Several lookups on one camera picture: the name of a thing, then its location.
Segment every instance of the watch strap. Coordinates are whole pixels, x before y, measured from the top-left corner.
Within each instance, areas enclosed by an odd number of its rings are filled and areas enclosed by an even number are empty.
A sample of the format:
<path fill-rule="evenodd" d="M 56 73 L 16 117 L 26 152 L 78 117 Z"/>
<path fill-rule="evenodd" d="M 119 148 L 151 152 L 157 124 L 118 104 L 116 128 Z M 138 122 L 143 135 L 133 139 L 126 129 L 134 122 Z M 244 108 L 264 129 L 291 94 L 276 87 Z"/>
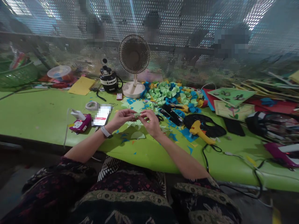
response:
<path fill-rule="evenodd" d="M 103 132 L 103 134 L 109 138 L 110 136 L 112 137 L 112 135 L 106 130 L 105 126 L 101 126 L 101 131 Z"/>

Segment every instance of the phone screen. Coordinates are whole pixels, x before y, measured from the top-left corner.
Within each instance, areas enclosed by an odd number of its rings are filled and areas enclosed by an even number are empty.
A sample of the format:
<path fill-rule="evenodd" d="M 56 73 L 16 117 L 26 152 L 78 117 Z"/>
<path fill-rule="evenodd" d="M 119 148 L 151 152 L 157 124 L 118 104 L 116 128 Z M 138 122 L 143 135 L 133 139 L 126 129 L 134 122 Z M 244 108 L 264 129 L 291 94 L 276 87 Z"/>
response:
<path fill-rule="evenodd" d="M 92 126 L 103 126 L 107 123 L 109 115 L 112 112 L 111 104 L 101 104 L 95 118 L 92 121 Z"/>

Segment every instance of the plastic basket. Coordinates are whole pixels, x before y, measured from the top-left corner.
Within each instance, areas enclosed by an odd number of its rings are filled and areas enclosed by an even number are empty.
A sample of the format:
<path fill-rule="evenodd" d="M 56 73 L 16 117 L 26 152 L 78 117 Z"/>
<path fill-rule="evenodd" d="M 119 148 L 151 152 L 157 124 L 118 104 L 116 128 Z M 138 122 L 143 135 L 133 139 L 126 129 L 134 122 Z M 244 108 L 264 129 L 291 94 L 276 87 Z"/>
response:
<path fill-rule="evenodd" d="M 11 61 L 0 62 L 0 87 L 17 87 L 38 78 L 38 70 L 33 62 L 13 70 L 9 70 L 10 63 Z"/>

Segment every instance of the yellow glue gun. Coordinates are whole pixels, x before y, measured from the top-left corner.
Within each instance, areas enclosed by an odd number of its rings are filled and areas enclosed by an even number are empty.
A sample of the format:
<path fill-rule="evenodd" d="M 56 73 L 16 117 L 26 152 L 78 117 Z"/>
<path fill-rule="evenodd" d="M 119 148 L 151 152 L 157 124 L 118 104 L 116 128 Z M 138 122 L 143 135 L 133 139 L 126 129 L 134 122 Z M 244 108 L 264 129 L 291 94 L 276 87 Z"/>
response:
<path fill-rule="evenodd" d="M 200 121 L 197 120 L 193 123 L 193 125 L 191 126 L 189 132 L 192 135 L 198 135 L 199 137 L 201 137 L 207 144 L 209 145 L 214 145 L 216 142 L 213 139 L 210 139 L 208 136 L 205 135 L 205 133 L 202 132 L 202 130 L 200 129 Z"/>

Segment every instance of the green tabletop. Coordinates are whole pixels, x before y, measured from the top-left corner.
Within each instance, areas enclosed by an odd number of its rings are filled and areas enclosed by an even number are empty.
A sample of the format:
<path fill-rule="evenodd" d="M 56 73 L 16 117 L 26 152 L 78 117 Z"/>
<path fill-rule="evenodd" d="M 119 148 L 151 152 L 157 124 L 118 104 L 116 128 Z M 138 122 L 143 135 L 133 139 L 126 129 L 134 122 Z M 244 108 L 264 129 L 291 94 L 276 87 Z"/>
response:
<path fill-rule="evenodd" d="M 0 98 L 8 93 L 0 92 Z M 107 99 L 107 103 L 117 104 L 114 106 L 110 116 L 111 119 L 115 112 L 121 109 L 122 103 L 116 100 L 116 95 L 107 93 L 101 93 L 101 95 Z M 0 122 L 2 124 L 0 134 L 63 145 L 67 125 L 67 109 L 73 108 L 83 113 L 89 113 L 85 109 L 85 104 L 90 100 L 104 103 L 96 97 L 94 92 L 81 96 L 63 90 L 32 89 L 11 95 L 0 101 Z M 203 109 L 202 114 L 211 117 L 217 124 L 224 127 L 222 118 L 212 113 L 209 108 Z M 68 124 L 73 123 L 74 120 L 74 117 L 70 115 Z M 94 133 L 94 129 L 94 127 L 88 128 L 85 133 L 79 135 L 71 133 L 69 130 L 66 145 L 76 145 L 88 135 Z M 173 134 L 176 134 L 176 144 L 188 153 L 190 153 L 190 150 L 187 146 L 191 147 L 193 149 L 192 156 L 202 165 L 205 165 L 202 154 L 204 141 L 198 138 L 191 144 L 178 129 L 173 127 L 171 129 Z M 179 173 L 162 146 L 147 133 L 143 126 L 140 131 L 145 134 L 146 139 L 132 140 L 130 138 L 131 134 L 137 131 L 137 127 L 124 125 L 118 131 L 119 133 L 114 134 L 113 138 L 106 140 L 101 145 L 100 151 L 152 170 Z M 221 142 L 218 142 L 217 146 L 222 148 L 224 152 L 231 152 L 244 158 L 249 156 L 257 164 L 260 164 L 265 158 L 270 158 L 271 155 L 264 149 L 261 139 L 246 128 L 244 128 L 244 131 L 245 137 L 228 133 L 227 136 L 230 136 L 232 140 L 221 137 Z M 206 149 L 206 156 L 209 162 L 210 174 L 216 180 L 258 185 L 252 168 L 241 159 L 215 152 L 211 147 Z M 261 171 L 266 178 L 266 188 L 299 192 L 298 171 L 292 172 L 287 168 L 267 162 L 261 168 Z"/>

